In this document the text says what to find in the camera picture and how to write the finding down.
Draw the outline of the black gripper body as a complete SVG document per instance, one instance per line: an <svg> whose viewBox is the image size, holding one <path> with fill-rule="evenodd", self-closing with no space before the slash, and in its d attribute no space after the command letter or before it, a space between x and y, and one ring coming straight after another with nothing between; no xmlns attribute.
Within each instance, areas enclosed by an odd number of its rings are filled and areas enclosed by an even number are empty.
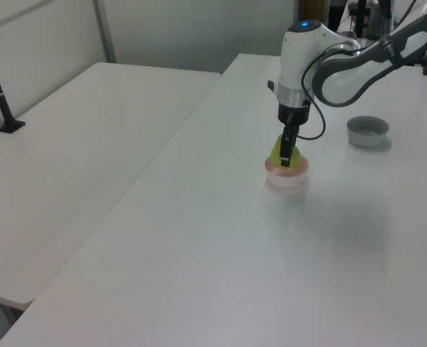
<svg viewBox="0 0 427 347"><path fill-rule="evenodd" d="M278 120L286 127L299 127L309 119L310 104L304 102L301 107L289 107L279 104Z"/></svg>

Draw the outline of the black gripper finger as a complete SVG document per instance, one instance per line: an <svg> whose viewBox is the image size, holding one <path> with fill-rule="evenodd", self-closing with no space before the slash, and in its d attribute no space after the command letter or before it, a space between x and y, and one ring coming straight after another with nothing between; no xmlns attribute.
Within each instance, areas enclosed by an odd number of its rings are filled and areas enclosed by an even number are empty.
<svg viewBox="0 0 427 347"><path fill-rule="evenodd" d="M285 126L280 140L280 164L285 168L293 168L298 160L293 157L299 127Z"/></svg>

